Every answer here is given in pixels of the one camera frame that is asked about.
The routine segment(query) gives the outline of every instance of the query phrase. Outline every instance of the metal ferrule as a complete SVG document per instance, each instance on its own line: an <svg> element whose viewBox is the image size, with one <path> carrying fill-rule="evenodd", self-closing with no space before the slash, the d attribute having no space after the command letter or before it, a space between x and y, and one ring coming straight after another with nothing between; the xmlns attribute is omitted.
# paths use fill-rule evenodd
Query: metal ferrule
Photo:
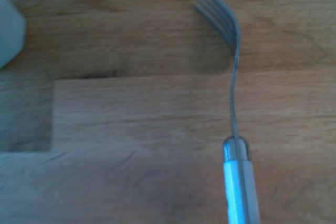
<svg viewBox="0 0 336 224"><path fill-rule="evenodd" d="M235 137L228 137L223 144L224 161L233 160L250 160L250 154L248 149L247 141L243 137L239 137L240 152L236 150Z"/></svg>

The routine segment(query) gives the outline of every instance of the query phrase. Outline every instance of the wood grain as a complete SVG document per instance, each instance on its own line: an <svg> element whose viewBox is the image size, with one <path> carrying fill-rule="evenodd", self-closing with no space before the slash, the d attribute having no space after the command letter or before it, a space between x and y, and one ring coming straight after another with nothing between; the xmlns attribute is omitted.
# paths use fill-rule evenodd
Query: wood grain
<svg viewBox="0 0 336 224"><path fill-rule="evenodd" d="M49 149L55 79L229 69L225 45L192 0L12 1L28 20L28 35L25 50L0 71L12 93L0 91L0 113L16 108L0 130L2 151ZM334 0L225 1L242 28L241 72L335 68Z"/></svg>
<svg viewBox="0 0 336 224"><path fill-rule="evenodd" d="M53 147L0 156L1 223L227 223L230 74L56 82ZM334 223L336 71L242 73L262 222Z"/></svg>

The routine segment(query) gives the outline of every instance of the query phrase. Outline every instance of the light blue handle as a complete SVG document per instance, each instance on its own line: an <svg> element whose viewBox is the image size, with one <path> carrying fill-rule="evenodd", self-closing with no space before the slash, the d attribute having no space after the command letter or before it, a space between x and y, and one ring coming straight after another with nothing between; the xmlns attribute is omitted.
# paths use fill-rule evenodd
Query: light blue handle
<svg viewBox="0 0 336 224"><path fill-rule="evenodd" d="M245 188L239 177L238 162L241 162ZM230 224L260 224L258 199L252 162L232 160L224 163L226 198ZM246 192L247 209L244 209L243 194Z"/></svg>

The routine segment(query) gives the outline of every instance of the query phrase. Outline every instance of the white cup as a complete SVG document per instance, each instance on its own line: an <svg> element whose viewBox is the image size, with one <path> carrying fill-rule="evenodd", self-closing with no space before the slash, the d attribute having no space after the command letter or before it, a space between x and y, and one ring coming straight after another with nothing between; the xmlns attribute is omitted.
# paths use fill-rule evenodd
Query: white cup
<svg viewBox="0 0 336 224"><path fill-rule="evenodd" d="M0 0L0 69L22 50L25 34L21 13L8 0Z"/></svg>

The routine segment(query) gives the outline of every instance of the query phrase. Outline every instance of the fork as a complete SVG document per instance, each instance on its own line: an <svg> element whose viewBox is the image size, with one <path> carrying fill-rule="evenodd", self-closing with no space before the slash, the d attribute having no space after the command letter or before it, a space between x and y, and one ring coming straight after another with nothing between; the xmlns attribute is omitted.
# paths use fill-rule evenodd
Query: fork
<svg viewBox="0 0 336 224"><path fill-rule="evenodd" d="M196 0L196 9L218 30L235 56L230 88L232 136L223 144L224 178L230 224L260 224L258 199L247 141L239 136L235 86L240 50L237 18L223 0Z"/></svg>

